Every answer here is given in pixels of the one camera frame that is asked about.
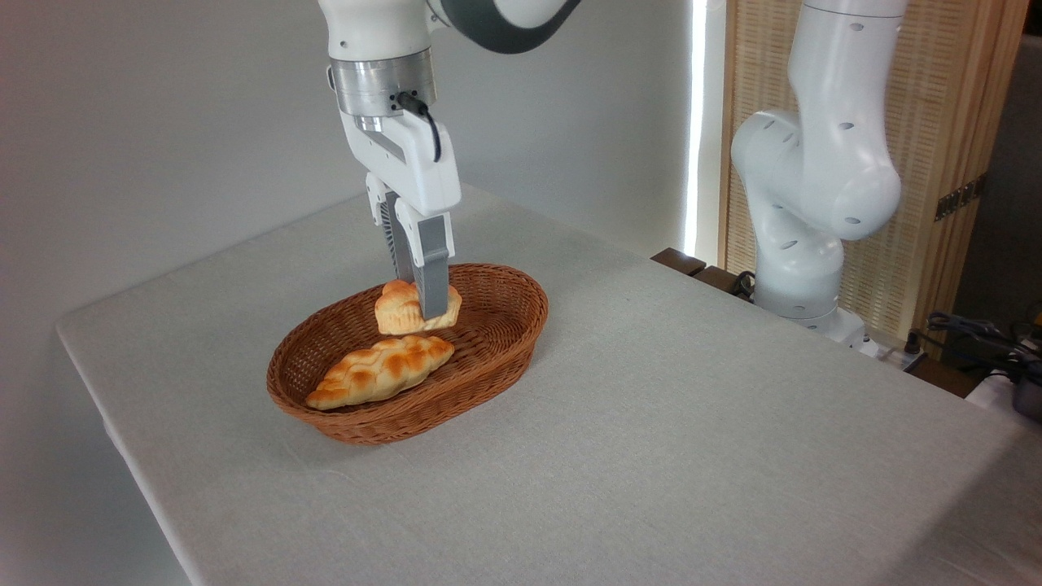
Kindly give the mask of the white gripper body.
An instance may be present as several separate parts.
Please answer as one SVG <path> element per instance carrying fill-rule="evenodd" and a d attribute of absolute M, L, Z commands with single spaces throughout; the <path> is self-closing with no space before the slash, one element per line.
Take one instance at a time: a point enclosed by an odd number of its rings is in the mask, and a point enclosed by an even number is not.
<path fill-rule="evenodd" d="M 457 161 L 444 124 L 436 122 L 440 139 L 440 157 L 436 157 L 431 124 L 412 112 L 380 116 L 380 131 L 361 130 L 346 112 L 341 119 L 355 158 L 422 215 L 440 214 L 458 204 Z"/>

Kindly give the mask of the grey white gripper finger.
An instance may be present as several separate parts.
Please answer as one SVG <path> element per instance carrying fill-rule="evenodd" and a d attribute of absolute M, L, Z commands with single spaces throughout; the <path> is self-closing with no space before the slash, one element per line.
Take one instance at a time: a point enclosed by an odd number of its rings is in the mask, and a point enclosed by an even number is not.
<path fill-rule="evenodd" d="M 448 260 L 455 257 L 449 212 L 424 216 L 403 198 L 395 201 L 395 268 L 416 283 L 424 319 L 448 311 Z"/>
<path fill-rule="evenodd" d="M 376 225 L 381 227 L 388 251 L 394 264 L 396 278 L 414 282 L 414 265 L 405 227 L 397 219 L 395 204 L 398 194 L 380 181 L 373 172 L 367 174 L 367 195 Z"/>

